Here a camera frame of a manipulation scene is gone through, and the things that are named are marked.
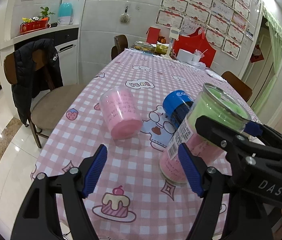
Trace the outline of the chair with black jacket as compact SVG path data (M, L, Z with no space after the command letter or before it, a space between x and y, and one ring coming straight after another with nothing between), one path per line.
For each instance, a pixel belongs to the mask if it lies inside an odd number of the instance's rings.
M44 66L46 60L44 52L38 50L33 53L36 63L35 70ZM3 62L5 77L11 85L17 84L14 53L6 56ZM68 111L76 97L83 91L85 85L63 85L55 88L50 76L47 76L49 89L40 92L33 100L28 113L28 121L38 148L42 148L40 138L47 139L43 131L52 131L63 115Z

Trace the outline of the white square box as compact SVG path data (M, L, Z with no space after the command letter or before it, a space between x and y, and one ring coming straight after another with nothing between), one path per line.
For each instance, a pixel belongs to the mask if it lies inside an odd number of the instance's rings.
M191 63L194 59L194 54L189 51L180 49L177 54L177 59L180 62Z

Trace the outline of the red tray with fruit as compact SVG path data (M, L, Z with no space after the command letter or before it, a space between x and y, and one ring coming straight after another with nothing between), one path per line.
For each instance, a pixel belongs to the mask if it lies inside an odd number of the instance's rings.
M48 28L49 17L45 18L22 18L23 22L20 25L19 33L20 35L27 34L36 30Z

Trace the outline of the white wall brush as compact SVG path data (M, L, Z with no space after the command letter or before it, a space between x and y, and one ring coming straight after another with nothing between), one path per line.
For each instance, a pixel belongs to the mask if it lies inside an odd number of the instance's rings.
M123 14L121 14L119 21L121 24L129 24L130 20L131 20L131 16L128 14L128 9L129 7L126 6L125 7L125 11Z

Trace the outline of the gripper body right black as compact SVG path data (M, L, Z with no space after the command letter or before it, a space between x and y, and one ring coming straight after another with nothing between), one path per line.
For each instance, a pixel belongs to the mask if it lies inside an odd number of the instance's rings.
M236 135L227 149L232 183L243 191L282 208L282 140L260 145Z

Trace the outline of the blue black metal can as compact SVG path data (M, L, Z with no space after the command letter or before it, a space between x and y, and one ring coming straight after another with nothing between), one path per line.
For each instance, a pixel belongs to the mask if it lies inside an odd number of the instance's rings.
M163 109L176 129L189 113L193 103L193 98L183 90L175 90L165 97Z

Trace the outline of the pink green layered jar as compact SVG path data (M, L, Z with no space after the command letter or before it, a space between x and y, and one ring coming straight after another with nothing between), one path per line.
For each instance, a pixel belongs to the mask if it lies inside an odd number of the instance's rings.
M159 159L161 172L168 180L174 183L187 181L178 157L180 144L185 143L190 152L202 158L207 165L223 152L221 146L213 144L206 138L212 131L211 120L241 133L251 120L251 116L242 104L227 92L205 83Z

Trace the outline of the plastic cup with straw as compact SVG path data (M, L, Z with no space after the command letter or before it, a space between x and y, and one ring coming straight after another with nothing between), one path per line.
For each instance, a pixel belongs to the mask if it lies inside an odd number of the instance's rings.
M195 52L193 53L193 59L192 61L197 63L197 62L200 62L201 58L204 57L204 53L206 52L207 50L205 50L204 52L201 52L200 50L195 50Z

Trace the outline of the teal white humidifier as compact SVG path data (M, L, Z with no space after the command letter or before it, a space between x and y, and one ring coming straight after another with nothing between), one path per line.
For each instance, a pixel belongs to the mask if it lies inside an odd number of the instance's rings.
M61 3L58 10L58 25L70 25L73 23L73 7L69 2Z

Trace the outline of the red diamond door decoration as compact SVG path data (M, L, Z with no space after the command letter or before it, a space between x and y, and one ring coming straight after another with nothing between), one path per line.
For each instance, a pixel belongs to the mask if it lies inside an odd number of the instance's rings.
M264 60L264 56L262 54L260 45L257 44L254 47L253 53L252 53L251 58L250 58L250 62L255 63L255 62L258 62L258 61L262 61L262 60Z

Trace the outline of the green lace door curtain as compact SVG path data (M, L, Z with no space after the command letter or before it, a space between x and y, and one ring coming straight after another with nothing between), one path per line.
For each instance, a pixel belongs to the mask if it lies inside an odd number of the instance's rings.
M267 25L269 28L272 55L273 55L274 75L268 82L268 85L264 89L261 96L256 100L256 102L251 107L251 109L254 111L255 114L258 114L261 111L262 107L268 100L269 94L271 93L282 68L282 26L274 16L274 14L266 6L265 2L263 0L258 0L258 1L260 2L261 5L262 16L267 20Z

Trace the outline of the pink plastic cup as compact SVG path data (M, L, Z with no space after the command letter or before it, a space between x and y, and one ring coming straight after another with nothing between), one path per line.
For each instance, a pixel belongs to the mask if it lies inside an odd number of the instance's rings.
M105 124L114 140L135 136L143 122L132 92L126 87L112 88L99 100Z

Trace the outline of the green potted plant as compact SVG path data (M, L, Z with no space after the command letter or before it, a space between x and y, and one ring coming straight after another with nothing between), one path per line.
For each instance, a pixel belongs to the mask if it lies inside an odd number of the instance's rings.
M50 15L55 15L54 12L50 11L49 7L41 7L40 9L41 9L39 16L40 19L49 18Z

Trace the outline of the brown chair back right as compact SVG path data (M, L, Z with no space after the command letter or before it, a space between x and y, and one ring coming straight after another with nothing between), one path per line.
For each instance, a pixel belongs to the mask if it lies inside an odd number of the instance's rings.
M232 88L238 92L238 94L240 94L245 102L248 102L253 94L252 89L248 85L246 85L230 71L224 72L221 77L225 79L232 86Z

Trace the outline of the food trays on table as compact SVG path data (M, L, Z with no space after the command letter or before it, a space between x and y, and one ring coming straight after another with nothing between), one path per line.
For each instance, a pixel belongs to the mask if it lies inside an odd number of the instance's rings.
M133 49L157 55L166 54L166 52L168 51L168 47L168 44L161 44L159 42L156 44L150 44L148 42L143 41L137 41L134 43L134 45L131 46L131 48Z

